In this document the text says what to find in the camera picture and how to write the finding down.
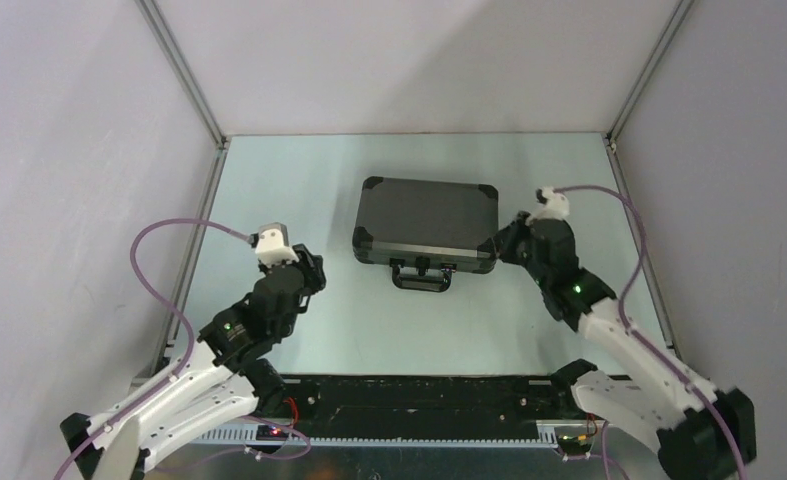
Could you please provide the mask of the black poker set case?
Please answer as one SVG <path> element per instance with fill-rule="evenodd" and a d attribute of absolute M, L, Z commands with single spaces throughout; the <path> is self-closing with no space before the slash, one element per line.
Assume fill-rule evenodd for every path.
<path fill-rule="evenodd" d="M 493 271 L 498 203 L 490 184 L 370 176 L 361 186 L 354 257 L 390 268 L 399 289 L 443 293 L 456 273 Z"/>

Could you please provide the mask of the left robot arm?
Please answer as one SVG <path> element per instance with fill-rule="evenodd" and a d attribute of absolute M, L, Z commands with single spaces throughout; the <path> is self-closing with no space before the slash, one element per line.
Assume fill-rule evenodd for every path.
<path fill-rule="evenodd" d="M 93 416 L 73 413 L 60 429 L 75 465 L 92 479 L 101 458 L 131 419 L 140 426 L 131 473 L 140 479 L 169 453 L 237 417 L 273 416 L 285 383 L 266 359 L 289 337 L 310 298 L 326 286 L 324 260 L 305 245 L 260 260 L 253 290 L 217 313 L 188 349 L 124 400 Z"/>

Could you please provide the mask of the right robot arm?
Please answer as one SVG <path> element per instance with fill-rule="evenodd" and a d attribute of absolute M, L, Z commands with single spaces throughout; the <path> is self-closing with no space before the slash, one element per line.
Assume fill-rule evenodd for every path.
<path fill-rule="evenodd" d="M 555 320 L 605 350 L 628 377 L 614 380 L 582 359 L 565 365 L 552 376 L 557 414 L 584 411 L 616 426 L 653 452 L 671 479 L 727 479 L 756 459 L 751 399 L 720 390 L 623 320 L 614 290 L 580 266 L 566 221 L 520 212 L 493 245 L 499 260 L 532 277 Z"/>

